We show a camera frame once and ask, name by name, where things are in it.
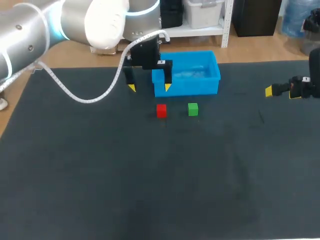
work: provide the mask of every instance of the white shelf leg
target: white shelf leg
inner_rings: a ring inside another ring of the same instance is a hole
[[[222,35],[222,43],[221,43],[222,48],[228,47],[233,7],[234,7],[234,0],[225,1],[224,26],[223,26],[223,35]]]

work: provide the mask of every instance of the black table mat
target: black table mat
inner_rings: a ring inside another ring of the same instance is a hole
[[[151,73],[136,69],[137,93],[122,75],[89,105],[36,71],[0,140],[0,239],[320,237],[320,101],[265,98],[308,76],[308,62],[219,67],[215,96],[155,99]],[[82,98],[115,71],[54,70]]]

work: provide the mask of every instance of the blue container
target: blue container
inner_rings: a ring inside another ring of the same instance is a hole
[[[173,60],[172,85],[166,92],[163,70],[152,70],[156,97],[212,95],[218,93],[220,70],[212,51],[162,53],[161,60]]]

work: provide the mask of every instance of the floor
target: floor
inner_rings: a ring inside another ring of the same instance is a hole
[[[162,52],[203,51],[214,52],[218,63],[250,63],[269,61],[307,60],[300,52],[300,43],[276,31],[274,36],[238,38],[232,30],[228,48],[220,48],[221,38],[194,37],[174,38],[171,44],[162,45]],[[90,52],[88,46],[75,42],[64,42],[52,48],[43,61],[51,68],[115,67],[120,55],[100,56]],[[25,73],[5,92],[9,107],[0,112],[0,136],[5,130],[10,116],[29,79]]]

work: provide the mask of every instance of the red cube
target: red cube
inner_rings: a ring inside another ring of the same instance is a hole
[[[167,117],[167,105],[165,104],[158,104],[156,106],[156,116],[159,119],[165,119]]]

